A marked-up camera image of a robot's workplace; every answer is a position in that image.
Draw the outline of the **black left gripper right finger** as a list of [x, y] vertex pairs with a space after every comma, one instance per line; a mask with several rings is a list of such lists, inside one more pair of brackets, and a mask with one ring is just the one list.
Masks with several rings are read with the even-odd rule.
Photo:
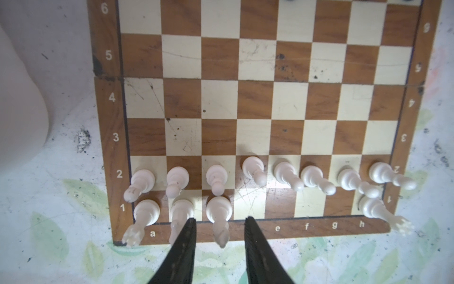
[[253, 217], [245, 219], [245, 254], [249, 284], [293, 284]]

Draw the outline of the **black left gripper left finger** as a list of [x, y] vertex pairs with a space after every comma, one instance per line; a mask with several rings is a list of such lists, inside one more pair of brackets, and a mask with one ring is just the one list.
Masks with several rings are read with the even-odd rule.
[[149, 284], [191, 284], [196, 251], [196, 220], [186, 221], [175, 243]]

